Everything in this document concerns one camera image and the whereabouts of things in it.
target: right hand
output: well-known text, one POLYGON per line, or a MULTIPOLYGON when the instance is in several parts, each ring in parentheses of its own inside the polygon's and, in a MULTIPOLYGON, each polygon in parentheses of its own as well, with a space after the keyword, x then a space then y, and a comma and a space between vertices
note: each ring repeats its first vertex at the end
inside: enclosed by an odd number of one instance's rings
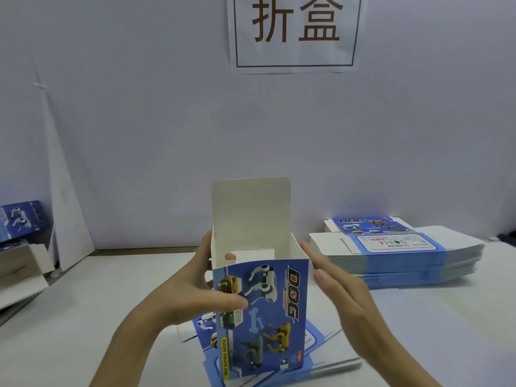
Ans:
POLYGON ((307 243, 301 247, 316 269, 314 279, 337 308, 349 343, 359 356, 374 366, 400 345, 382 318, 364 280, 315 254, 307 243))

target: toy box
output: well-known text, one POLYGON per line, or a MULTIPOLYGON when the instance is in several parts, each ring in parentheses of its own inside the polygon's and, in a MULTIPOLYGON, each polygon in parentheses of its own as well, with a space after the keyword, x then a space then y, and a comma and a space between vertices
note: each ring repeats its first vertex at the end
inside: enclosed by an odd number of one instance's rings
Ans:
POLYGON ((0 242, 25 237, 47 225, 48 220, 39 201, 0 207, 0 242))
POLYGON ((290 202, 288 178, 212 186, 214 287, 249 301, 199 321, 216 326, 224 380, 303 364, 309 260, 290 233, 290 202))

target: fingernail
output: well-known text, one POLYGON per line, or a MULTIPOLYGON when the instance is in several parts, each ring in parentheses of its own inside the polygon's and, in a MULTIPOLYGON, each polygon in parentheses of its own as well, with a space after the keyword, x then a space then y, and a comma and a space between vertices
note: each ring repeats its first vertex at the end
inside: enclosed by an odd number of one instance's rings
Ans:
POLYGON ((245 310, 247 307, 249 307, 249 303, 247 302, 246 299, 241 299, 238 302, 238 309, 239 310, 245 310))
POLYGON ((317 269, 314 273, 314 279, 317 283, 322 282, 329 277, 328 273, 321 269, 317 269))

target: paper sign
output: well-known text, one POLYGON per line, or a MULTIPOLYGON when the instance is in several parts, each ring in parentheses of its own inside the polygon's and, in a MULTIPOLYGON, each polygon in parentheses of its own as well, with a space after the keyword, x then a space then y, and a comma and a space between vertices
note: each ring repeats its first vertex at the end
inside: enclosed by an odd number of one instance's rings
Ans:
POLYGON ((358 70, 366 0, 228 0, 235 73, 358 70))

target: box stack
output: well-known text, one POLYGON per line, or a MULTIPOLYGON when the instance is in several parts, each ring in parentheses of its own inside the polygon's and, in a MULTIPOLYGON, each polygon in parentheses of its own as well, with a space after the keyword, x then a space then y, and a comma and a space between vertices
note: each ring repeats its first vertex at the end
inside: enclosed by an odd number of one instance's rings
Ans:
POLYGON ((26 239, 46 227, 39 201, 0 206, 0 310, 48 288, 52 259, 45 245, 26 239))
POLYGON ((370 288, 442 284, 474 273, 484 242, 446 227, 411 227, 396 217, 325 220, 311 248, 370 288))

